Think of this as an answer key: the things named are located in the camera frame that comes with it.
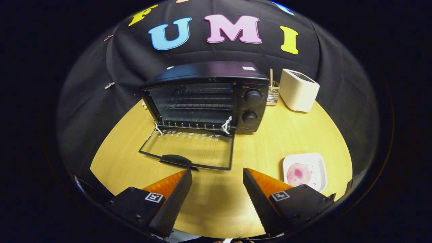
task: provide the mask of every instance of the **white toaster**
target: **white toaster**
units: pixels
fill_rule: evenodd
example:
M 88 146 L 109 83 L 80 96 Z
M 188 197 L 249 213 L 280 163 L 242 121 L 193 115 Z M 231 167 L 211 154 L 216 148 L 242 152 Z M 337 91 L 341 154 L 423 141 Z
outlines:
M 282 69 L 280 97 L 293 111 L 309 112 L 317 97 L 320 85 L 308 76 L 289 69 Z

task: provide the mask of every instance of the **black cloth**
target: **black cloth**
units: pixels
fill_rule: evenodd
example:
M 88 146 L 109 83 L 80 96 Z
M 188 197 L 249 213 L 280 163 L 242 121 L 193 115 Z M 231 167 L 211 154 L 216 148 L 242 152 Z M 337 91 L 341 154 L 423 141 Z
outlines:
M 214 243 L 216 241 L 221 241 L 223 242 L 225 239 L 222 238 L 210 238 L 210 237 L 204 237 L 201 236 L 199 238 L 193 239 L 193 240 L 186 240 L 186 241 L 182 241 L 180 243 Z
M 361 64 L 338 40 L 301 14 L 289 15 L 270 2 L 201 0 L 193 4 L 161 2 L 132 26 L 128 27 L 132 17 L 113 26 L 83 52 L 65 81 L 57 111 L 59 151 L 71 174 L 84 181 L 91 177 L 90 165 L 99 146 L 141 100 L 140 87 L 146 80 L 167 67 L 201 61 L 250 61 L 268 76 L 273 68 L 275 80 L 280 79 L 283 68 L 311 77 L 320 84 L 317 102 L 345 139 L 353 175 L 367 167 L 379 132 L 376 94 Z M 242 15 L 259 18 L 263 42 L 244 43 L 239 37 L 233 42 L 227 38 L 221 43 L 206 42 L 210 27 L 204 17 L 211 14 L 223 14 L 232 23 Z M 147 32 L 168 24 L 166 38 L 174 39 L 178 30 L 172 23 L 184 17 L 192 18 L 189 39 L 177 48 L 156 50 Z M 299 33 L 298 54 L 281 50 L 280 26 Z M 105 89 L 111 82 L 115 85 Z

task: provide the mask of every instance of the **yellow letter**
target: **yellow letter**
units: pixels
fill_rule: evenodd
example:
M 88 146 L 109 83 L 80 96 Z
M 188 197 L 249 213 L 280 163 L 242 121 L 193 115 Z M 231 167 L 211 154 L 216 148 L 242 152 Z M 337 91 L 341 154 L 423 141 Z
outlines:
M 150 11 L 152 11 L 152 8 L 155 8 L 155 7 L 157 7 L 157 6 L 158 6 L 158 5 L 156 4 L 156 5 L 151 6 L 150 8 L 148 8 L 148 9 L 146 9 L 146 10 L 144 10 L 144 11 L 141 11 L 141 12 L 135 14 L 135 15 L 133 16 L 132 22 L 130 22 L 130 24 L 129 24 L 128 26 L 131 26 L 131 25 L 135 24 L 136 22 L 138 22 L 138 21 L 144 19 L 144 15 L 147 15 L 148 13 L 150 13 Z
M 280 28 L 283 30 L 284 34 L 283 45 L 280 46 L 280 48 L 286 52 L 298 54 L 299 51 L 295 48 L 295 39 L 299 34 L 295 30 L 285 26 L 281 26 Z

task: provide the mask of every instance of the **oven door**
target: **oven door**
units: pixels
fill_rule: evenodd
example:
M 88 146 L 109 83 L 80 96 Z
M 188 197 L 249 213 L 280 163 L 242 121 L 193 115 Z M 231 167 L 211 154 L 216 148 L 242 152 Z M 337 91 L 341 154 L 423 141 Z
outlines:
M 155 128 L 139 152 L 182 168 L 231 170 L 234 129 L 229 136 L 210 130 Z

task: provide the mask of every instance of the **letter u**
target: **letter u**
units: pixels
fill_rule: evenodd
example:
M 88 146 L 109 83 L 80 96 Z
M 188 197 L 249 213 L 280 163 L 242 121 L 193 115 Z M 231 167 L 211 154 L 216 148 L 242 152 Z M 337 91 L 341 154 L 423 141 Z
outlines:
M 149 30 L 149 34 L 152 37 L 152 44 L 155 49 L 158 50 L 169 50 L 176 48 L 189 39 L 189 24 L 192 18 L 182 18 L 175 20 L 173 24 L 177 25 L 178 28 L 178 37 L 172 41 L 168 41 L 165 38 L 165 28 L 168 26 L 167 24 L 159 25 Z

